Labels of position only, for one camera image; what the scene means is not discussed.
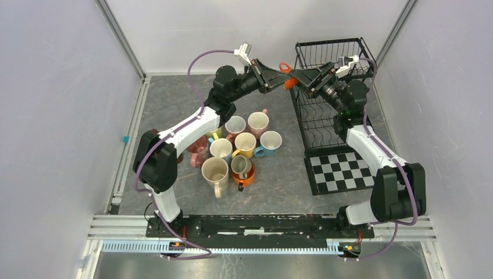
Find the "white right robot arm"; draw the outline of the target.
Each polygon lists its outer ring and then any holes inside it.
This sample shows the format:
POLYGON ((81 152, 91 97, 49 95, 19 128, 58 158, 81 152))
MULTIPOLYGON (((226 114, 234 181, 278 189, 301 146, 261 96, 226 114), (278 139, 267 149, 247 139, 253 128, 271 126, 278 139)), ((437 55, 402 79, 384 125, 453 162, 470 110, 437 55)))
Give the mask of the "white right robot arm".
POLYGON ((360 80, 340 84, 348 73, 333 63, 318 68, 288 70, 287 87, 297 87, 308 98, 322 97, 336 111, 334 130, 365 161, 374 177, 370 199, 342 207, 336 230, 351 237, 360 224, 394 222, 413 226, 426 211, 426 176, 419 163, 409 163, 375 134, 367 115, 369 87, 360 80))

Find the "cream floral mug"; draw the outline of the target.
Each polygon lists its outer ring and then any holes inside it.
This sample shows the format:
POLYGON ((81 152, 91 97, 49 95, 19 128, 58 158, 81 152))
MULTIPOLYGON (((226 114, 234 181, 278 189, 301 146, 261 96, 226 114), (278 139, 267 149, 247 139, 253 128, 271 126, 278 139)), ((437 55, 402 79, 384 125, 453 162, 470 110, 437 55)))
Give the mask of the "cream floral mug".
POLYGON ((221 198, 229 186, 229 165, 222 159, 211 157, 206 159, 201 167, 201 173, 207 183, 213 188, 215 197, 221 198))

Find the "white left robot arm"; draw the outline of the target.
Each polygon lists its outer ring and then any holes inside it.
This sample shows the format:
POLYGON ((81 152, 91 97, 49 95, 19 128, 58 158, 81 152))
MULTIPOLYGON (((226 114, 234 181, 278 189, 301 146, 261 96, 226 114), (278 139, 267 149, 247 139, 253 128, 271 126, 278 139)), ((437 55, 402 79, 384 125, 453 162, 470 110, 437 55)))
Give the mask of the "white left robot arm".
POLYGON ((181 209, 174 196, 178 157, 206 133, 224 125, 235 113, 234 102, 254 91, 266 94, 292 78, 293 69, 278 70, 254 59, 238 74, 232 66, 217 69, 213 87, 199 109, 174 127, 147 131, 140 139, 133 164, 137 182, 143 183, 161 219, 160 229, 169 237, 181 233, 181 209))

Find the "salmon floral mug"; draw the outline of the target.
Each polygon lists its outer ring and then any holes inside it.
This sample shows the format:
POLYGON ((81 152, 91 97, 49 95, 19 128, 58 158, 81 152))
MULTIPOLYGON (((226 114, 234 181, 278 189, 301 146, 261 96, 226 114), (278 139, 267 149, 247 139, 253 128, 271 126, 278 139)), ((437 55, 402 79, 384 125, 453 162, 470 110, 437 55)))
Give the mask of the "salmon floral mug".
POLYGON ((236 136, 243 133, 247 127, 245 119, 241 116, 231 116, 228 122, 225 123, 224 128, 226 129, 228 135, 226 139, 232 144, 236 136))

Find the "teal blue mug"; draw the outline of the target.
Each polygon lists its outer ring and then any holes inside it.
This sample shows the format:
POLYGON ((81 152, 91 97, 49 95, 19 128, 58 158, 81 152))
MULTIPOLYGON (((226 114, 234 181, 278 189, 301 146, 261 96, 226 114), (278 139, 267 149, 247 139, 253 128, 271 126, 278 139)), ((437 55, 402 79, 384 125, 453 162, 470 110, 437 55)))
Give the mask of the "teal blue mug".
POLYGON ((260 146, 254 150, 254 156, 273 158, 283 143, 282 136, 276 131, 266 131, 260 137, 260 146))

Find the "light pink hexagonal mug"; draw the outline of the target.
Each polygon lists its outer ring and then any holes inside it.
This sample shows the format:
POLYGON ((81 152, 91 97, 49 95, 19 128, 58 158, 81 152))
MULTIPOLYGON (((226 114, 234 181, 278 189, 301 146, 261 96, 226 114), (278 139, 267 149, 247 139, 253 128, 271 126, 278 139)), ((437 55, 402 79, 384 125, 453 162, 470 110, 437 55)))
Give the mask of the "light pink hexagonal mug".
POLYGON ((270 123, 270 119, 267 115, 267 109, 263 109, 261 112, 251 113, 248 117, 247 122, 250 133, 259 140, 262 134, 267 131, 270 123))

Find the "pink patterned mug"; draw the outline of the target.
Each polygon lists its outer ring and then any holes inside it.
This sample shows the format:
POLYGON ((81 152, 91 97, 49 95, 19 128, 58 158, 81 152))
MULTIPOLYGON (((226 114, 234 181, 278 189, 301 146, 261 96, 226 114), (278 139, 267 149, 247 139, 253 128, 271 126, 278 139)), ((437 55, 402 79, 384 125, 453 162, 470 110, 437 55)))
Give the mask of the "pink patterned mug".
POLYGON ((203 135, 198 140, 187 147, 191 154, 190 164, 194 168, 199 168, 209 157, 209 141, 203 135))

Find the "light blue hexagonal mug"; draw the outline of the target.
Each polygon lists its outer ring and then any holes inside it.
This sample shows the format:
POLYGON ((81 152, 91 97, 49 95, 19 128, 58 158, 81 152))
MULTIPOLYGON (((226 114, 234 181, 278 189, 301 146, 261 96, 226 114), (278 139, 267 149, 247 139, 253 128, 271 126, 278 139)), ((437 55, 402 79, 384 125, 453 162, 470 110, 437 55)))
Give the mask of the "light blue hexagonal mug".
POLYGON ((232 143, 225 138, 213 139, 209 138, 209 152, 213 157, 222 158, 227 163, 231 161, 231 155, 233 152, 232 143))

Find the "orange ribbed mug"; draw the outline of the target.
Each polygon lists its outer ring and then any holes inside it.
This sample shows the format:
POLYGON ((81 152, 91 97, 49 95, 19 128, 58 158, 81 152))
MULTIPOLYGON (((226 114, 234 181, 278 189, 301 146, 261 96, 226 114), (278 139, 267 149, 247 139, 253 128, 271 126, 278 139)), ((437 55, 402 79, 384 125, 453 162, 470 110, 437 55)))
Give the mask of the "orange ribbed mug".
POLYGON ((237 184, 238 191, 242 192, 247 186, 250 186, 255 180, 255 165, 251 160, 247 160, 249 166, 246 173, 235 173, 232 171, 233 180, 237 184))

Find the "beige grey mug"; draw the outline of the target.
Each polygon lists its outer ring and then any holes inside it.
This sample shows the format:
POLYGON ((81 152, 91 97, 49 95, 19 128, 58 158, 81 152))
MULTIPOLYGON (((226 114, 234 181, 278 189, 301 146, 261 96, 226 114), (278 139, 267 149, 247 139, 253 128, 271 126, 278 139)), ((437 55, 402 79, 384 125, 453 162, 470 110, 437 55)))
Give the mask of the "beige grey mug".
POLYGON ((235 173, 239 179, 245 180, 248 178, 248 173, 252 169, 252 162, 250 159, 242 155, 237 155, 232 158, 231 170, 235 173))

